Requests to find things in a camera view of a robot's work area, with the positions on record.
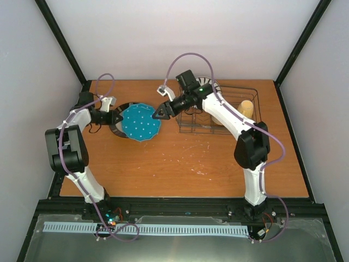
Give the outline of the dark plate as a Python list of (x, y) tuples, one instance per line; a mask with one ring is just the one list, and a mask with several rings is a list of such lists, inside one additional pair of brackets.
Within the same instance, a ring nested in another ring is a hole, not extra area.
[[(116, 107), (114, 109), (114, 111), (122, 116), (123, 112), (126, 109), (128, 109), (131, 105), (134, 105), (134, 104), (137, 104), (137, 102), (129, 102), (129, 103), (121, 104), (118, 107)], [(128, 136), (123, 132), (122, 123), (121, 122), (118, 122), (118, 123), (116, 123), (114, 125), (110, 125), (109, 128), (110, 128), (110, 131), (113, 132), (114, 135), (116, 135), (116, 136), (118, 136), (120, 138), (125, 138), (125, 139), (128, 138)]]

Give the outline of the teal dotted plate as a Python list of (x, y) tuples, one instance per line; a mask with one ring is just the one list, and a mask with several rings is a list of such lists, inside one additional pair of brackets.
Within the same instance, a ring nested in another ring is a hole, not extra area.
[(155, 109), (144, 103), (131, 104), (122, 112), (121, 127), (129, 139), (139, 142), (153, 139), (158, 135), (161, 121), (152, 115)]

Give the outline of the white blue striped plate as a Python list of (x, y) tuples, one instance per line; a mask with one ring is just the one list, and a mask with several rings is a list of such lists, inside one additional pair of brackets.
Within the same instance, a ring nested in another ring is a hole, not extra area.
[(218, 84), (217, 81), (214, 81), (214, 83), (212, 83), (212, 79), (206, 76), (195, 77), (195, 79), (199, 82), (201, 86), (204, 86), (203, 90), (206, 93), (213, 93), (213, 87), (215, 88), (216, 93), (221, 93), (221, 86)]

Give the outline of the white floral bowl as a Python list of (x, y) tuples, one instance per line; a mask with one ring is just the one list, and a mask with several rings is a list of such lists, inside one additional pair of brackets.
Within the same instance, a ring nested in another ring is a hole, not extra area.
[(223, 126), (223, 124), (214, 116), (211, 116), (213, 123), (217, 126)]

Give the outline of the yellow mug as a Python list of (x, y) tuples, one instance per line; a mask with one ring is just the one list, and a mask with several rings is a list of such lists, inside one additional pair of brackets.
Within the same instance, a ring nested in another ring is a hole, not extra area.
[(254, 104), (250, 100), (242, 101), (237, 109), (243, 116), (252, 119), (254, 113)]

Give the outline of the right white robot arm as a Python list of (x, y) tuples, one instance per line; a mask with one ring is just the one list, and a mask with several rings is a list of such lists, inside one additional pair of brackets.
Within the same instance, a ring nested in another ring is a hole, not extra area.
[(270, 152), (270, 142), (264, 122), (256, 123), (234, 108), (222, 96), (214, 81), (202, 84), (187, 70), (176, 77), (182, 92), (176, 96), (166, 84), (158, 87), (157, 92), (169, 99), (160, 104), (153, 119), (169, 120), (181, 112), (197, 107), (216, 118), (235, 138), (234, 158), (243, 168), (246, 201), (243, 212), (250, 219), (256, 219), (266, 209), (264, 168)]

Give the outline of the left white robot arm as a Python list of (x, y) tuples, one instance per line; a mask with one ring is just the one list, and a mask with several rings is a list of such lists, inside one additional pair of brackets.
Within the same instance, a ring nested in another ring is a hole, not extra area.
[(106, 189), (89, 168), (89, 154), (82, 133), (91, 124), (101, 127), (121, 122), (123, 117), (110, 109), (115, 102), (115, 97), (81, 92), (62, 124), (45, 132), (52, 170), (70, 179), (82, 193), (85, 203), (95, 205), (94, 213), (103, 220), (112, 219), (113, 205)]

